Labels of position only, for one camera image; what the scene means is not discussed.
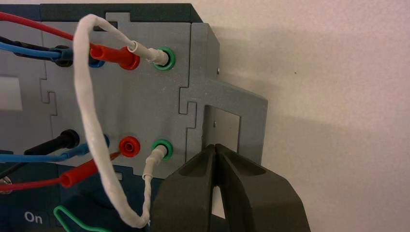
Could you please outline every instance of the gray panel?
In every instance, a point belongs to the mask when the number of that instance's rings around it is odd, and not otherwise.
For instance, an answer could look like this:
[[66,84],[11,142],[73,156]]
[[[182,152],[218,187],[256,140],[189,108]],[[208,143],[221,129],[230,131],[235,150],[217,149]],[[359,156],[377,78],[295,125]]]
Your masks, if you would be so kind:
[[[155,177],[165,178],[204,147],[206,105],[240,116],[237,150],[260,163],[267,101],[217,80],[219,43],[209,25],[138,23],[130,22],[129,17],[129,13],[106,14],[107,20],[117,21],[118,29],[145,46],[173,49],[176,65],[170,71],[159,71],[142,60],[133,71],[113,63],[91,68],[97,115],[103,131],[110,137],[110,151],[117,151],[119,140],[126,135],[137,137],[142,146],[137,157],[119,157],[114,164],[133,167],[134,174],[141,175],[151,144],[157,139],[167,139],[175,153],[154,173]],[[74,33],[77,25],[75,22],[46,24],[68,33]],[[47,47],[72,46],[71,41],[23,26],[0,23],[0,28],[3,36],[13,40]],[[91,40],[121,48],[121,43],[106,32],[92,32]],[[68,128],[75,129],[84,143],[73,87],[73,67],[62,68],[52,62],[1,53],[4,54],[4,62],[0,64],[2,76],[20,80],[23,111],[0,111],[0,126],[5,128],[0,133],[0,149],[22,153]],[[20,68],[21,63],[25,64],[24,68]],[[91,156],[86,155],[61,164],[78,166],[89,159]]]
[[232,151],[236,151],[238,149],[239,121],[238,115],[206,105],[204,125],[202,126],[204,145],[221,143]]
[[[29,38],[29,43],[42,45],[38,30],[9,22],[0,22],[0,29],[1,35],[11,40],[27,41]],[[56,107],[54,94],[45,92],[45,103],[42,102],[40,79],[44,78],[44,61],[18,57],[2,50],[0,57],[0,78],[18,78],[22,103],[22,111],[0,109],[0,149],[23,154],[24,150],[52,138],[50,115]]]
[[[151,145],[157,139],[167,139],[174,146],[172,159],[155,170],[155,176],[164,178],[185,162],[186,127],[194,125],[194,111],[188,115],[178,113],[179,88],[188,79],[190,50],[190,23],[131,23],[129,13],[107,13],[106,19],[117,21],[118,29],[129,38],[147,47],[170,47],[176,55],[176,65],[170,71],[159,71],[151,63],[141,60],[133,71],[124,70],[114,63],[91,69],[95,104],[102,130],[109,135],[117,151],[121,138],[133,135],[141,143],[140,153],[130,159],[119,157],[116,165],[133,167],[134,174],[142,174]],[[46,24],[74,33],[75,22],[47,22]],[[107,32],[92,32],[96,44],[121,48],[121,42]],[[71,41],[44,34],[45,46],[69,45]],[[73,87],[73,67],[61,68],[46,63],[47,81],[42,91],[56,92],[58,115],[52,117],[53,132],[75,129],[85,142]],[[90,155],[75,157],[61,164],[77,166],[90,159]]]
[[261,163],[264,146],[267,100],[246,90],[218,81],[219,43],[208,24],[191,26],[190,82],[181,88],[181,113],[188,102],[196,102],[196,126],[188,129],[187,159],[205,146],[203,135],[206,105],[240,116],[238,153]]

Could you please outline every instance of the black clamp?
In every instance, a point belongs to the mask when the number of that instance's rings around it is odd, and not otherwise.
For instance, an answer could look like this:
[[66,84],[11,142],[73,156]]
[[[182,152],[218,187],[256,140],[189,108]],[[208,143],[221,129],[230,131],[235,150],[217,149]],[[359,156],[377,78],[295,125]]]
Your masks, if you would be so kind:
[[219,186],[232,232],[309,232],[295,190],[280,175],[216,144],[166,178],[151,212],[151,232],[209,232]]

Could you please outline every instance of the white wire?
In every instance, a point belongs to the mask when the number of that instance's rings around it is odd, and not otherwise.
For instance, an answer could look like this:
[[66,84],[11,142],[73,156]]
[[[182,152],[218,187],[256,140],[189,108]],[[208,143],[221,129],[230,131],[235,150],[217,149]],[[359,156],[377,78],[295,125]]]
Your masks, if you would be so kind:
[[154,171],[155,165],[159,164],[166,153],[167,148],[163,145],[158,145],[154,150],[151,151],[151,155],[145,160],[145,167],[142,174],[142,178],[145,180],[145,190],[144,190],[144,204],[142,206],[141,218],[145,221],[149,221],[149,209],[151,207],[151,179],[152,173]]
[[[117,38],[127,43],[129,39],[113,27],[108,22],[95,15],[87,15],[80,20],[73,40],[74,51],[74,88],[77,96],[78,105],[83,120],[84,131],[90,153],[94,158],[98,171],[101,175],[102,186],[105,193],[118,211],[121,219],[131,227],[142,228],[149,220],[149,207],[151,199],[151,178],[152,174],[145,178],[145,201],[143,204],[143,214],[141,217],[134,212],[128,205],[127,197],[119,183],[112,163],[109,158],[108,147],[105,143],[103,131],[98,121],[94,95],[92,89],[91,76],[88,69],[89,53],[89,33],[94,26],[100,26],[102,29],[114,34]],[[146,166],[155,165],[147,162]]]

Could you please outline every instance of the white insulated wire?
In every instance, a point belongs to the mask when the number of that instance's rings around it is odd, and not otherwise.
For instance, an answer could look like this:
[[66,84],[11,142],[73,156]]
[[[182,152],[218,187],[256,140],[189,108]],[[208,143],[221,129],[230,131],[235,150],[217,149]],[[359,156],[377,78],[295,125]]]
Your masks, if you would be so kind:
[[127,197],[125,196],[121,184],[116,177],[114,168],[110,161],[108,147],[102,133],[103,131],[95,110],[91,76],[88,69],[89,33],[92,31],[94,26],[100,26],[102,29],[114,34],[115,37],[122,40],[126,44],[129,44],[130,41],[124,34],[109,24],[105,19],[95,15],[87,15],[78,23],[73,40],[74,88],[81,112],[81,118],[83,120],[86,140],[90,153],[94,158],[95,164],[100,172],[101,182],[105,193],[114,208],[118,211],[119,216],[129,226],[134,228],[143,228],[149,220],[152,173],[149,178],[145,178],[145,201],[143,205],[142,217],[139,217],[138,214],[128,205]]
[[128,39],[126,35],[124,35],[113,25],[111,25],[107,20],[94,14],[88,14],[84,18],[90,18],[89,20],[94,20],[94,26],[99,26],[100,28],[114,35],[117,39],[123,41],[127,46],[128,51],[136,54],[137,56],[145,58],[149,62],[154,62],[159,65],[165,65],[166,63],[168,63],[168,55],[165,52],[154,48],[146,48],[137,41]]
[[158,165],[167,153],[167,149],[163,145],[158,145],[154,150],[151,151],[151,155],[145,160],[145,167],[142,178],[145,180],[145,190],[144,190],[144,204],[142,205],[142,215],[141,218],[148,223],[149,221],[149,210],[151,208],[151,180],[152,172],[155,165]]

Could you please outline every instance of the white wall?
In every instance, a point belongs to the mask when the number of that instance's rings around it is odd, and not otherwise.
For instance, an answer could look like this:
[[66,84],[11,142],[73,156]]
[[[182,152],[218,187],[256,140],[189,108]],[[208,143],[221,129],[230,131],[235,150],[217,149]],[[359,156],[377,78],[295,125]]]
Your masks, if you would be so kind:
[[269,100],[263,165],[312,231],[409,231],[410,2],[191,2],[219,39],[220,77]]

